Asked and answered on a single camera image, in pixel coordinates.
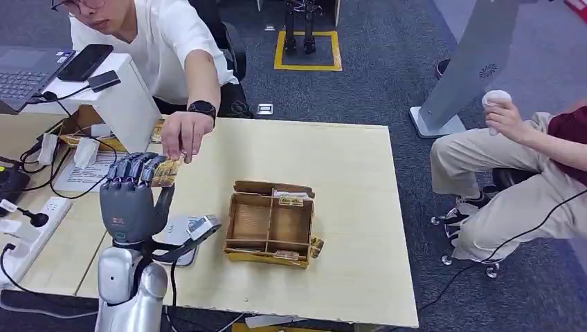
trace power strip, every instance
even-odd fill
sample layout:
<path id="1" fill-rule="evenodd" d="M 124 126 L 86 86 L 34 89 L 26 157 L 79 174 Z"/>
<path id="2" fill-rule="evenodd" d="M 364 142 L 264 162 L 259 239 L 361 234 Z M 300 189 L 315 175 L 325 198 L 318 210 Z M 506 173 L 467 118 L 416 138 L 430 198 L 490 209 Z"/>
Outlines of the power strip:
<path id="1" fill-rule="evenodd" d="M 8 275 L 10 275 L 10 277 L 16 282 L 21 281 L 26 271 L 39 255 L 39 252 L 43 250 L 45 243 L 47 243 L 53 232 L 61 223 L 61 220 L 65 217 L 65 214 L 69 211 L 69 208 L 71 208 L 71 201 L 69 199 L 54 196 L 49 198 L 43 208 L 39 211 L 49 217 L 47 223 L 42 227 L 33 227 L 28 222 L 28 219 L 22 223 L 19 221 L 0 221 L 10 223 L 11 225 L 18 225 L 18 232 L 29 235 L 28 240 L 18 239 L 16 237 L 11 239 L 10 243 L 16 245 L 16 248 L 12 251 L 8 251 L 4 255 L 4 268 Z M 8 278 L 0 272 L 0 289 L 8 288 L 10 286 L 12 285 L 8 281 Z"/>

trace man's hand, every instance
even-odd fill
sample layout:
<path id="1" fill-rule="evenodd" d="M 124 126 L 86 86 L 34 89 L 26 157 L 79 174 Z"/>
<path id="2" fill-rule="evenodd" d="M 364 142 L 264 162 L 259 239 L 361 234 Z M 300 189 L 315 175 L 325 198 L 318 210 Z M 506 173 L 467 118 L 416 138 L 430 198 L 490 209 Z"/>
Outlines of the man's hand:
<path id="1" fill-rule="evenodd" d="M 509 100 L 489 100 L 496 106 L 485 109 L 485 124 L 495 128 L 505 137 L 525 145 L 534 128 L 522 121 L 518 108 Z"/>
<path id="2" fill-rule="evenodd" d="M 161 130 L 163 154 L 178 160 L 181 152 L 186 154 L 184 162 L 192 162 L 192 155 L 200 151 L 204 135 L 214 128 L 214 119 L 202 113 L 180 111 L 165 119 Z"/>

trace fingers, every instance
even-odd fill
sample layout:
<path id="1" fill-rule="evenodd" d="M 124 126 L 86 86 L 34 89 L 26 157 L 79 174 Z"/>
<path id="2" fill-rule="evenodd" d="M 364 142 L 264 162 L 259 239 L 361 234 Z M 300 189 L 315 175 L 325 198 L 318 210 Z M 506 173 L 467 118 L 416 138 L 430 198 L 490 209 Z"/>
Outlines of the fingers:
<path id="1" fill-rule="evenodd" d="M 503 116 L 503 115 L 498 114 L 498 113 L 493 113 L 493 112 L 492 113 L 488 113 L 485 116 L 485 120 L 486 121 L 487 120 L 491 120 L 493 122 L 499 122 L 499 123 L 503 123 L 504 121 L 506 121 L 506 119 L 507 119 L 506 116 Z"/>
<path id="2" fill-rule="evenodd" d="M 163 125 L 161 144 L 163 154 L 172 160 L 178 160 L 180 155 L 179 133 L 181 130 L 180 117 L 170 116 Z"/>
<path id="3" fill-rule="evenodd" d="M 192 147 L 192 153 L 198 154 L 200 153 L 201 141 L 204 138 L 204 134 L 201 131 L 194 132 L 194 145 Z"/>
<path id="4" fill-rule="evenodd" d="M 493 121 L 493 120 L 485 120 L 485 125 L 487 125 L 489 128 L 493 128 L 493 129 L 499 131 L 500 133 L 503 130 L 503 126 L 501 125 L 501 123 Z"/>
<path id="5" fill-rule="evenodd" d="M 498 114 L 500 116 L 509 116 L 512 112 L 509 109 L 502 109 L 500 107 L 489 107 L 485 110 L 485 115 Z"/>
<path id="6" fill-rule="evenodd" d="M 181 121 L 181 149 L 186 152 L 186 157 L 183 159 L 186 164 L 192 162 L 193 140 L 194 122 L 189 118 L 185 118 Z"/>
<path id="7" fill-rule="evenodd" d="M 515 109 L 516 105 L 511 100 L 508 99 L 488 99 L 488 102 L 495 104 L 497 107 L 501 107 L 502 109 Z"/>

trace sneaker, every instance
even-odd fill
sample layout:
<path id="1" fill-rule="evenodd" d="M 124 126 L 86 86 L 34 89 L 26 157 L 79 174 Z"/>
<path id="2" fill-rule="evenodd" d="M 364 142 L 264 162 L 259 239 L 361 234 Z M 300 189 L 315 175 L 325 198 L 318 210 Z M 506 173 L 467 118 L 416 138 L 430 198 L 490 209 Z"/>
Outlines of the sneaker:
<path id="1" fill-rule="evenodd" d="M 458 237 L 458 233 L 460 231 L 460 226 L 462 225 L 462 221 L 469 218 L 466 214 L 462 214 L 459 210 L 452 209 L 442 220 L 444 224 L 444 233 L 446 237 L 449 238 L 449 241 L 453 241 L 456 237 Z"/>
<path id="2" fill-rule="evenodd" d="M 461 214 L 472 216 L 479 212 L 482 207 L 486 206 L 490 200 L 491 198 L 484 192 L 480 192 L 480 197 L 478 199 L 464 199 L 457 196 L 455 208 Z"/>

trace white sneaker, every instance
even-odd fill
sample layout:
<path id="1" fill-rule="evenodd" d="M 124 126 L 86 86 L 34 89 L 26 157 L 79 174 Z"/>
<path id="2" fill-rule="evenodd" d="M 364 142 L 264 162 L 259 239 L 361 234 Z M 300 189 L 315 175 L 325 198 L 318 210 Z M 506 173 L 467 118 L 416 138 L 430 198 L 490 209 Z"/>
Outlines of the white sneaker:
<path id="1" fill-rule="evenodd" d="M 457 196 L 456 199 L 456 209 L 466 216 L 473 216 L 482 207 L 486 206 L 491 198 L 487 196 L 484 192 L 480 192 L 481 197 L 478 199 L 464 199 L 461 196 Z"/>

